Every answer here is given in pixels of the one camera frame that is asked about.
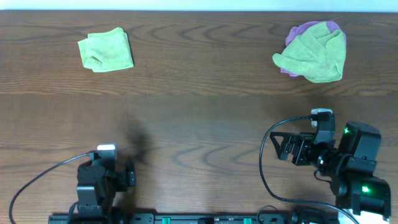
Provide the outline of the light green microfiber cloth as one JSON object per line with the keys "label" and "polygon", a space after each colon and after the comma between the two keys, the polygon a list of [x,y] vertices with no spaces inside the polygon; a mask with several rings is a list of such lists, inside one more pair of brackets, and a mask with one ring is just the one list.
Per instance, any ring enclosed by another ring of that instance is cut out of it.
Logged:
{"label": "light green microfiber cloth", "polygon": [[121,27],[88,34],[78,42],[78,47],[83,67],[93,72],[112,72],[134,66],[128,36]]}

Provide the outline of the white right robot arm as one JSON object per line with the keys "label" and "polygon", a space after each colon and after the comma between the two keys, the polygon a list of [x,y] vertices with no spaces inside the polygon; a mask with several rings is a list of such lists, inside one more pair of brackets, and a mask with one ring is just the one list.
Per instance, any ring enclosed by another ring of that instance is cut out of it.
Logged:
{"label": "white right robot arm", "polygon": [[381,144],[378,129],[360,122],[348,122],[339,146],[335,146],[335,120],[309,116],[316,124],[314,133],[275,132],[269,128],[264,137],[274,145],[278,159],[292,155],[296,166],[314,166],[335,196],[332,208],[353,223],[364,212],[391,216],[391,188],[376,176],[376,156]]}

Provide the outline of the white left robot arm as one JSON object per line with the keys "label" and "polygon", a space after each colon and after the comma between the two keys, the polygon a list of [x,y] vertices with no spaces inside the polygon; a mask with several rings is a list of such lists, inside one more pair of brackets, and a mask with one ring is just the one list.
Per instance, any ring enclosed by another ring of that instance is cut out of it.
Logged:
{"label": "white left robot arm", "polygon": [[90,160],[78,167],[76,220],[112,223],[113,201],[118,192],[136,184],[134,161],[129,157],[123,169],[117,169],[116,151],[90,151]]}

